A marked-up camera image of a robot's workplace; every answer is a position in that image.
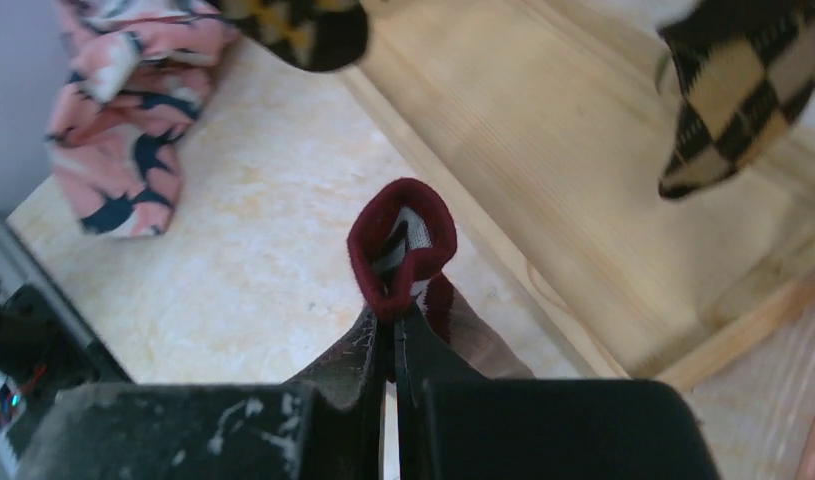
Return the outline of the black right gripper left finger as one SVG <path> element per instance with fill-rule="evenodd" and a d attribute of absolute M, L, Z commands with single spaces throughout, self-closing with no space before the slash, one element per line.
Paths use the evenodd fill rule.
<path fill-rule="evenodd" d="M 369 309 L 279 384 L 92 383 L 61 392 L 21 479 L 377 479 L 386 332 Z"/>

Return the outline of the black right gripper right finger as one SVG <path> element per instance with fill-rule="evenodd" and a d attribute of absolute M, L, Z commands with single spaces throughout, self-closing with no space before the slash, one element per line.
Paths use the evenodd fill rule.
<path fill-rule="evenodd" d="M 489 379 L 417 307 L 394 324 L 405 479 L 716 479 L 681 395 L 641 379 Z"/>

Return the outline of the dark sock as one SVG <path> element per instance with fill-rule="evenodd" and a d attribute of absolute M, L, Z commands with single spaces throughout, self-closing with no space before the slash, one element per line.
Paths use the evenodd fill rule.
<path fill-rule="evenodd" d="M 457 246 L 448 207 L 413 178 L 385 186 L 361 211 L 347 238 L 358 287 L 377 320 L 391 325 L 417 306 L 431 331 L 482 375 L 533 378 L 445 276 L 443 268 Z"/>

